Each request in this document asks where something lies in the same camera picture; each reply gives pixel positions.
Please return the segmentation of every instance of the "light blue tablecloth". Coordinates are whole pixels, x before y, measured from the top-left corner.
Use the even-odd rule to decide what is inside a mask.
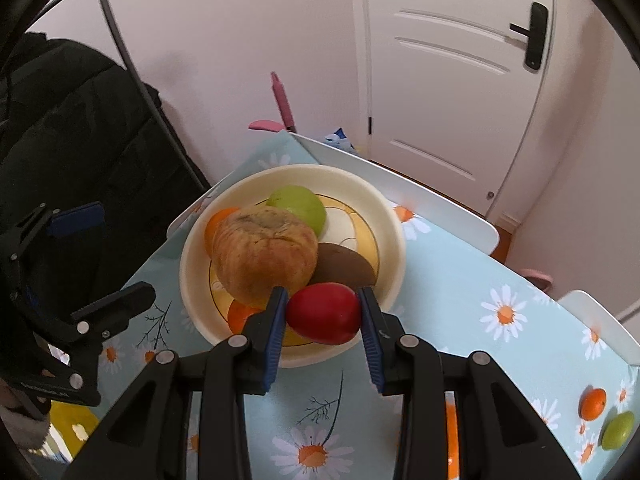
[[[316,161],[291,136],[277,134],[214,188],[210,200],[249,174],[289,163]],[[100,358],[103,403],[98,415],[142,370],[149,352],[171,348],[186,356],[210,348],[194,329],[178,286],[180,253],[196,215],[130,280],[151,283],[158,298],[126,332],[105,343],[111,351]],[[452,354],[489,352],[547,420],[582,477],[601,478],[622,450],[602,450],[598,436],[606,418],[618,410],[633,410],[638,419],[638,370],[602,341],[594,344],[590,331],[548,296],[466,242],[417,216],[402,226],[406,275],[393,313],[405,330]],[[584,428],[578,401],[588,386],[604,388],[608,400],[605,413]],[[622,390],[626,399],[619,406]],[[245,407],[254,478],[392,478],[401,401],[376,393],[361,343],[320,364],[279,370],[271,392],[245,397]],[[324,448],[309,447],[322,443],[334,418],[335,429]],[[194,478],[197,408],[191,419],[188,467]]]

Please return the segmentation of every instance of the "orange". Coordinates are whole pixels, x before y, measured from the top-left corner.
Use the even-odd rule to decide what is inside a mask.
[[[580,402],[579,413],[584,420],[596,420],[607,404],[607,393],[602,388],[595,388],[586,393]]]
[[[231,306],[229,306],[229,312],[226,314],[226,322],[229,324],[231,332],[234,334],[241,333],[248,317],[257,312],[261,312],[261,310],[243,305],[238,300],[233,300]]]
[[[458,450],[458,418],[456,416],[456,405],[451,402],[445,403],[447,409],[447,449],[449,460],[449,480],[460,476],[460,452]]]
[[[221,209],[215,215],[213,215],[207,226],[204,228],[204,248],[211,257],[211,246],[213,245],[213,235],[216,234],[216,229],[220,222],[222,222],[226,217],[228,217],[231,213],[235,213],[240,209],[239,207],[227,207],[225,209]]]

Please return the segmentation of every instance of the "small green apple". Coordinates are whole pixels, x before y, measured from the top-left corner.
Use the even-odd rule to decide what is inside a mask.
[[[602,435],[602,449],[618,449],[626,442],[634,428],[633,412],[624,412],[615,416]]]
[[[283,186],[271,193],[267,205],[286,209],[320,236],[326,221],[326,209],[311,190],[303,186]]]

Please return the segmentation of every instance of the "black clamp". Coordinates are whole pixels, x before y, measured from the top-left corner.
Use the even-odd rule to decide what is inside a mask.
[[[156,298],[153,287],[140,282],[69,316],[57,315],[65,305],[48,294],[52,255],[60,240],[102,224],[99,203],[65,212],[41,204],[0,235],[0,377],[34,418],[48,413],[49,399],[97,406],[102,343],[125,330]],[[68,354],[68,365],[53,357],[47,344]]]
[[[100,422],[63,480],[183,479],[193,392],[202,392],[198,477],[250,480],[244,395],[266,394],[276,378],[285,329],[285,289],[241,335],[179,358],[164,350]]]
[[[579,480],[546,424],[482,351],[463,358],[404,333],[380,311],[370,288],[358,292],[371,380],[384,395],[404,395],[394,480],[447,478],[445,392],[454,392],[460,479]]]

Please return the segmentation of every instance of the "door handle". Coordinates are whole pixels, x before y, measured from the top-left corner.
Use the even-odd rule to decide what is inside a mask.
[[[542,65],[542,54],[545,51],[546,24],[549,20],[549,10],[538,2],[531,4],[531,15],[529,18],[529,28],[519,27],[515,23],[510,23],[509,28],[529,38],[527,41],[527,51],[524,56],[524,64],[530,69],[538,71]]]

